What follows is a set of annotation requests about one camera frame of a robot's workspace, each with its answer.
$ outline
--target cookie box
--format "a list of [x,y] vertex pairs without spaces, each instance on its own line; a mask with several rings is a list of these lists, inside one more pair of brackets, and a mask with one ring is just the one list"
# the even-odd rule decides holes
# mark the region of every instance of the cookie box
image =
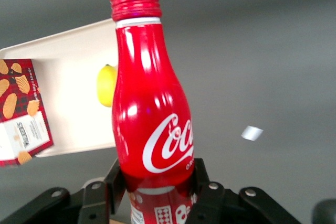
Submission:
[[0,59],[0,166],[23,164],[53,145],[30,59]]

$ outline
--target lemon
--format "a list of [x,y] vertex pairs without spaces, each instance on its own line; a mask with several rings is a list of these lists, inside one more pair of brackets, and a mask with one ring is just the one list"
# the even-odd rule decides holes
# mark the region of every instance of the lemon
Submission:
[[114,90],[117,82],[117,70],[115,67],[106,64],[97,76],[97,96],[99,102],[111,107],[113,102]]

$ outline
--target white plastic tray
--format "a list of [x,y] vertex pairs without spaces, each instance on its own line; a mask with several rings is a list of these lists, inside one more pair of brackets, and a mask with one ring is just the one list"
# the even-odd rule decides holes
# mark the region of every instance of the white plastic tray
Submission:
[[114,28],[108,19],[0,50],[0,59],[33,60],[55,144],[38,157],[115,146],[111,108],[96,95],[99,70],[118,64]]

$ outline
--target red aluminum bottle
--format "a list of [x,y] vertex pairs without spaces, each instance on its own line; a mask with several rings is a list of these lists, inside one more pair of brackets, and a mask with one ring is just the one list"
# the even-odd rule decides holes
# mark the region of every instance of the red aluminum bottle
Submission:
[[133,224],[183,224],[195,196],[192,119],[159,0],[110,0],[119,51],[112,125]]

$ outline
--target bottle cap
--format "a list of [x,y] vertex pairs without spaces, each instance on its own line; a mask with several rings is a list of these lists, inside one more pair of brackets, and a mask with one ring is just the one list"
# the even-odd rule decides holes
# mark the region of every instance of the bottle cap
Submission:
[[110,0],[110,2],[114,21],[162,16],[159,0]]

